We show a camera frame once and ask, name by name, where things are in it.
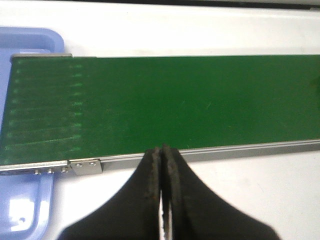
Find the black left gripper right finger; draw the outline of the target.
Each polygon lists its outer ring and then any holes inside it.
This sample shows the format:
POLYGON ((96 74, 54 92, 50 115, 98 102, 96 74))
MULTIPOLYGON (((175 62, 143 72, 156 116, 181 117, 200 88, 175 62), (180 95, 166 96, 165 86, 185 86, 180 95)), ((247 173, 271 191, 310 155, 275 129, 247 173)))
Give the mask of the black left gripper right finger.
POLYGON ((161 150, 164 237, 167 240, 278 240, 277 233, 215 194, 178 149, 161 150))

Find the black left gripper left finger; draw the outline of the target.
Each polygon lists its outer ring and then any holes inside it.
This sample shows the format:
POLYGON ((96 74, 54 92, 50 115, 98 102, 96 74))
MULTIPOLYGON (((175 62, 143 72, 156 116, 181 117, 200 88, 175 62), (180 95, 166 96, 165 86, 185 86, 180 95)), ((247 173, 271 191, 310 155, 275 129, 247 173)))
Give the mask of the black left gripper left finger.
POLYGON ((66 227, 60 240, 159 239, 160 149, 148 149, 123 187, 100 208, 66 227))

